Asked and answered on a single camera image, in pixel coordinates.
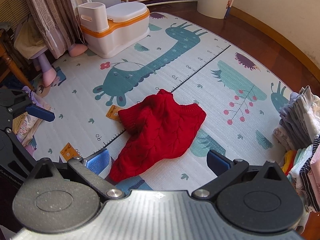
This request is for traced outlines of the red knitted sweater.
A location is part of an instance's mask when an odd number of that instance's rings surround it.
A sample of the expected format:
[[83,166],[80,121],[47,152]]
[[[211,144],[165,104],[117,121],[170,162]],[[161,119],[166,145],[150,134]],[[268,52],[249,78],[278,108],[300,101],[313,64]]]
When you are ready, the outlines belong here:
[[181,157],[206,118],[198,104],[180,105],[164,89],[118,115],[130,137],[110,170],[116,183],[144,173],[163,159]]

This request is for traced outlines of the colourful folded clothes stack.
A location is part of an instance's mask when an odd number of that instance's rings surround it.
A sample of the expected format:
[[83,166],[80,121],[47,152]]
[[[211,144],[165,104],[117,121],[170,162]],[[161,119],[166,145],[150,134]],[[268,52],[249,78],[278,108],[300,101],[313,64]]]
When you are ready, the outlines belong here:
[[311,166],[312,159],[317,158],[318,147],[319,137],[307,148],[286,152],[281,167],[296,192],[304,198],[308,212],[319,212],[319,183]]

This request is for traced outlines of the grey folded clothes stack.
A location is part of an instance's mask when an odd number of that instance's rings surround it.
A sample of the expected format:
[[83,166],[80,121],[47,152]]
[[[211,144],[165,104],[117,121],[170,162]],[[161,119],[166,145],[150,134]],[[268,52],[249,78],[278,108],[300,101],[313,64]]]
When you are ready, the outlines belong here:
[[286,87],[278,86],[271,101],[279,113],[280,121],[273,135],[286,150],[303,149],[319,137],[319,96],[306,86],[290,98],[284,97]]

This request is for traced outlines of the pile of patterned cloths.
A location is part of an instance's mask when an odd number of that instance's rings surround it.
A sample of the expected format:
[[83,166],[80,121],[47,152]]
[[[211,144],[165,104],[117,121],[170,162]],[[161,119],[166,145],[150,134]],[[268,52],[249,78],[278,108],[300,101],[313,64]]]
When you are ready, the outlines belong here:
[[[35,102],[36,106],[48,111],[51,110],[51,106],[46,103],[42,97],[32,92],[29,87],[24,86],[22,90],[28,93],[29,98]],[[42,119],[24,113],[18,118],[17,123],[13,124],[14,133],[16,134],[18,141],[23,145],[30,155],[33,155],[34,151],[36,150],[37,143],[34,138],[34,134],[41,122]]]

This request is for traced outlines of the orange paper tag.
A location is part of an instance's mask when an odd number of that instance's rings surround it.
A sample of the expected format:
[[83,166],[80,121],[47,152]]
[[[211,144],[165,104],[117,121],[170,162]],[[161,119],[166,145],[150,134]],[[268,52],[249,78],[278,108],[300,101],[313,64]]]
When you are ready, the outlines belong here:
[[112,119],[114,121],[117,121],[117,122],[120,122],[120,118],[119,118],[119,115],[118,115],[118,112],[122,110],[121,107],[119,106],[116,106],[116,105],[112,105],[108,112],[106,113],[106,117],[109,118],[109,119]]
[[69,142],[60,151],[60,154],[62,155],[62,157],[65,161],[69,161],[70,159],[73,159],[74,157],[80,157],[80,154],[77,152],[77,150]]

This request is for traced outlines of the purple pink plush doll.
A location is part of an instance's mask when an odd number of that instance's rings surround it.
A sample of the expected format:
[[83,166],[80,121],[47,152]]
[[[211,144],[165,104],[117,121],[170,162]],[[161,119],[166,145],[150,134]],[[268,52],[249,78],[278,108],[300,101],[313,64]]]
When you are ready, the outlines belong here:
[[[68,48],[68,53],[70,57],[76,57],[83,54],[87,49],[88,47],[84,44],[74,43]],[[31,57],[36,70],[42,71],[43,84],[45,87],[50,86],[57,76],[56,70],[54,70],[45,55],[45,51],[47,50],[48,48],[44,47],[38,53]]]

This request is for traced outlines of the animal print play mat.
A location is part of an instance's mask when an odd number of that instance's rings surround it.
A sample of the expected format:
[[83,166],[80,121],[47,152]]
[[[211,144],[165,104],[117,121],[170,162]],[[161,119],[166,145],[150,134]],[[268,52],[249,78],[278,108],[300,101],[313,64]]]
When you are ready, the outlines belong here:
[[[129,135],[106,117],[109,108],[131,107],[164,89],[179,104],[198,104],[206,119],[184,155],[120,182],[123,191],[193,191],[215,177],[206,160],[211,149],[252,165],[282,164],[286,150],[273,136],[280,116],[271,94],[285,84],[238,47],[184,19],[152,13],[149,28],[146,38],[110,59],[91,51],[60,57],[49,88],[35,81],[55,120],[39,125],[33,157],[65,162],[60,151],[69,142],[82,157],[105,147],[113,164]],[[286,87],[284,97],[290,94]]]

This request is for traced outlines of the brown patterned curtain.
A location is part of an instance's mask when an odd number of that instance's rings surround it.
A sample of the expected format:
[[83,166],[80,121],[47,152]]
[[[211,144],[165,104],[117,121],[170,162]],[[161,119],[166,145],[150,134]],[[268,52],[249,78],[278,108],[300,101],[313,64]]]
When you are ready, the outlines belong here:
[[91,0],[26,0],[52,55],[76,57],[88,50],[80,28],[78,6]]

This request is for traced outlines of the white orange child potty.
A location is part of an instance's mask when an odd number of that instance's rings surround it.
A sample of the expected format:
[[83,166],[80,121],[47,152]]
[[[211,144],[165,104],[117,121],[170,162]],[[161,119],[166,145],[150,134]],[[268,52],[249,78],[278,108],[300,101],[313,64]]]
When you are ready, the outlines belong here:
[[78,6],[78,14],[88,48],[104,59],[114,57],[150,32],[150,11],[140,2],[108,8],[100,2],[88,2]]

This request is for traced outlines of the white pipe along wall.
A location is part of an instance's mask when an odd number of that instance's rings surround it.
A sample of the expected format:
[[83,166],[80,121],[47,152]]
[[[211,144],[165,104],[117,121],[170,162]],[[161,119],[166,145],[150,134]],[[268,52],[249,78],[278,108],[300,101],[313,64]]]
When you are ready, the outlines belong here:
[[157,5],[197,2],[197,0],[137,0],[137,2],[144,3],[147,7],[153,7]]

